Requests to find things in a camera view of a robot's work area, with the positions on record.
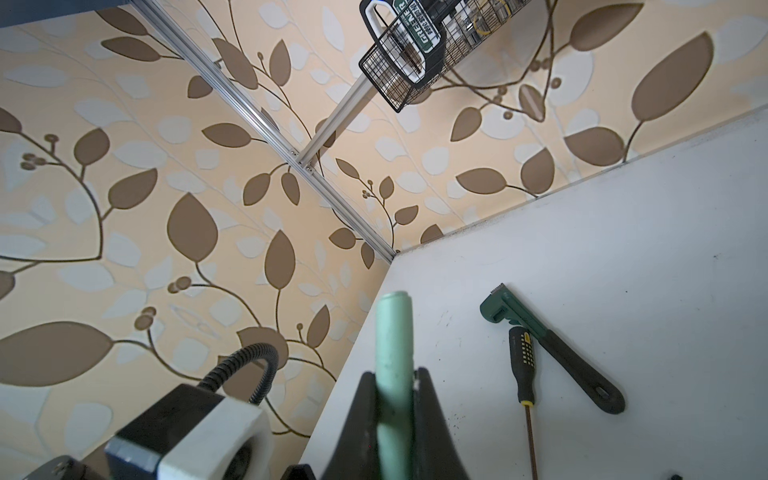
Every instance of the leaf pattern wallpaper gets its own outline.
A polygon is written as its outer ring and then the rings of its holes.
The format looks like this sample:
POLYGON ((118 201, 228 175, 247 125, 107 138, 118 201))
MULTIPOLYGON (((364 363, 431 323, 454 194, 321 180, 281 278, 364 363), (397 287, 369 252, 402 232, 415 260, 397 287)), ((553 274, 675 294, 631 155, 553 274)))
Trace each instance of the leaf pattern wallpaper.
MULTIPOLYGON (((239 85, 299 148, 372 44, 341 0, 163 5, 212 60, 227 63, 226 41, 270 73, 239 85)), ((376 95, 319 168, 406 250, 764 105, 766 33, 758 0, 531 0, 399 114, 376 95)), ((344 230, 331 240, 354 247, 344 230)))
MULTIPOLYGON (((231 76, 277 90, 287 51, 254 74, 220 45, 231 76)), ((279 478, 386 262, 336 247, 333 211, 132 8, 0 29, 0 58, 0 478, 103 466, 115 430, 255 342, 280 353, 279 478)), ((262 373, 223 390, 247 399, 262 373)))

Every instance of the screwdriver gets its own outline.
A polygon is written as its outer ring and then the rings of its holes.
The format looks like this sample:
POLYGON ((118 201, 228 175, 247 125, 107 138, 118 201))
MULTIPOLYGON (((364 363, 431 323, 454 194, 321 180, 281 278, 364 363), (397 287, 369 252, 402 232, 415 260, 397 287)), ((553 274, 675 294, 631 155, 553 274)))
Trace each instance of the screwdriver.
POLYGON ((531 427, 531 407, 534 404, 533 377, 536 364, 533 360, 533 345, 528 331, 519 323, 513 323, 509 329, 509 358, 512 373, 518 381, 518 401, 525 407, 525 423, 528 427, 528 451, 531 454, 531 475, 538 480, 536 454, 533 448, 533 429, 531 427))

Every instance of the screwdriver shaft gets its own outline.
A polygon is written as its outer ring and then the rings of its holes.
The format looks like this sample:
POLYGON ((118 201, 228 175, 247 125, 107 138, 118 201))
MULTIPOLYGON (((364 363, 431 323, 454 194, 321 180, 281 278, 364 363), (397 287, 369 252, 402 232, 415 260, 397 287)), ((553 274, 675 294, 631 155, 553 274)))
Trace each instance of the screwdriver shaft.
POLYGON ((531 475, 538 480, 536 472, 536 452, 533 449, 533 428, 531 427, 531 407, 525 406, 525 423, 528 425, 528 451, 531 453, 531 475))

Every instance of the mint green pipe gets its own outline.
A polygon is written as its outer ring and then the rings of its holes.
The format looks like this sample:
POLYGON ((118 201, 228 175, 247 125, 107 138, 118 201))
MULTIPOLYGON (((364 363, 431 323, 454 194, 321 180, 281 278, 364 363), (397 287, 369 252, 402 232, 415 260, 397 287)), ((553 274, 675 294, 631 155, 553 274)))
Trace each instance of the mint green pipe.
POLYGON ((381 478, 409 480, 413 440, 413 305, 406 292, 388 293, 376 307, 376 390, 381 478))

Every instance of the black wire basket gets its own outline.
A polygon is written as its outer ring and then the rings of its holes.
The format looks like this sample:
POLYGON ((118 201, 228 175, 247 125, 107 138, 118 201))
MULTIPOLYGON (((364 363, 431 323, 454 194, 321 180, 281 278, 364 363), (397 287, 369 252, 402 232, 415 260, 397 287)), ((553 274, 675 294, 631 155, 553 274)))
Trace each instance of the black wire basket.
POLYGON ((360 69, 401 111, 529 1, 362 0, 360 14, 374 44, 360 69))

